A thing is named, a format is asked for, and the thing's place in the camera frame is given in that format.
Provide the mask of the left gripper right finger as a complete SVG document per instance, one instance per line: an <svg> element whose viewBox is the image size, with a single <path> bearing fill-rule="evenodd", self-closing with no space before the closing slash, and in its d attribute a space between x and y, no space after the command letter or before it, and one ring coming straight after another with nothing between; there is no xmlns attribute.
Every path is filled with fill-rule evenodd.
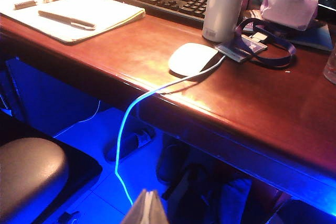
<svg viewBox="0 0 336 224"><path fill-rule="evenodd" d="M151 206L149 211L150 224L168 224L168 219L156 190L151 191Z"/></svg>

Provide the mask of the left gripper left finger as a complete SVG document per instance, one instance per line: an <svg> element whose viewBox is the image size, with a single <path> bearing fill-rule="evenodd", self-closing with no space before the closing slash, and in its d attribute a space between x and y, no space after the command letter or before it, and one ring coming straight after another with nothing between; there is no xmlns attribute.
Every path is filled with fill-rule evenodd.
<svg viewBox="0 0 336 224"><path fill-rule="evenodd" d="M143 189L141 193L138 195L137 199L133 203L132 207L129 209L127 214L124 216L121 224L137 224L141 223L143 216L144 216L144 209L145 209L145 200L148 191Z"/></svg>

